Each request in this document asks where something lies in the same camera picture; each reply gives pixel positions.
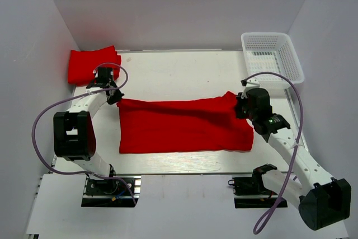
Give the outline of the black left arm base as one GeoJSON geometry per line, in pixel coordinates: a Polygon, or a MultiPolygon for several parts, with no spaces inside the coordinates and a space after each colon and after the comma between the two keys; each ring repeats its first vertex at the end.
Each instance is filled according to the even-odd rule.
{"type": "Polygon", "coordinates": [[[125,183],[118,180],[86,178],[82,196],[83,208],[134,208],[141,188],[141,176],[124,176],[125,183]]]}

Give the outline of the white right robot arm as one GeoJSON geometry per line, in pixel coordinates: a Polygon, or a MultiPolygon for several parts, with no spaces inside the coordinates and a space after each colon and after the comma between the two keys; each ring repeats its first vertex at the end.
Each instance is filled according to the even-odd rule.
{"type": "Polygon", "coordinates": [[[287,180],[276,166],[266,164],[253,170],[253,188],[261,194],[269,190],[281,194],[314,231],[347,219],[350,184],[345,179],[335,179],[295,141],[290,124],[282,115],[273,113],[269,93],[263,88],[252,88],[240,92],[236,99],[236,117],[248,119],[255,132],[279,153],[298,178],[287,180]]]}

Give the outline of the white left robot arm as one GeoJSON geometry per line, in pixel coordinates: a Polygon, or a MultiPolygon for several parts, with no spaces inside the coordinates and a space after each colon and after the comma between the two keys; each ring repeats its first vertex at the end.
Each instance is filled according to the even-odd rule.
{"type": "Polygon", "coordinates": [[[116,104],[123,96],[114,80],[114,69],[97,67],[85,96],[53,117],[55,155],[75,163],[91,176],[101,176],[99,187],[107,194],[117,190],[118,179],[113,176],[111,164],[96,152],[92,119],[103,105],[116,104]]]}

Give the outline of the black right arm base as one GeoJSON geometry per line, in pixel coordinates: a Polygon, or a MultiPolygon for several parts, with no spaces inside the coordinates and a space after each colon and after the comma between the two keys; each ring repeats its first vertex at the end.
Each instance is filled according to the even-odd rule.
{"type": "Polygon", "coordinates": [[[228,180],[233,189],[236,209],[269,209],[277,199],[277,194],[267,189],[259,189],[252,176],[238,176],[228,180]]]}

